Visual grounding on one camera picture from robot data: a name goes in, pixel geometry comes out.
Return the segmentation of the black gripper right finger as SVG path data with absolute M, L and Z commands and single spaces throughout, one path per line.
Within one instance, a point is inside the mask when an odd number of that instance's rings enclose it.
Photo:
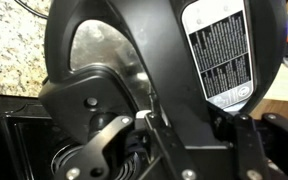
M 261 120 L 234 117 L 238 177 L 241 180 L 288 180 L 288 119 L 266 113 Z

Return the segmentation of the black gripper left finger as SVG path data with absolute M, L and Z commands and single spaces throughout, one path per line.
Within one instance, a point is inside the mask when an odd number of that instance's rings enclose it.
M 110 180 L 129 158 L 126 139 L 134 128 L 129 116 L 96 115 L 89 123 L 88 142 L 55 173 L 54 180 Z

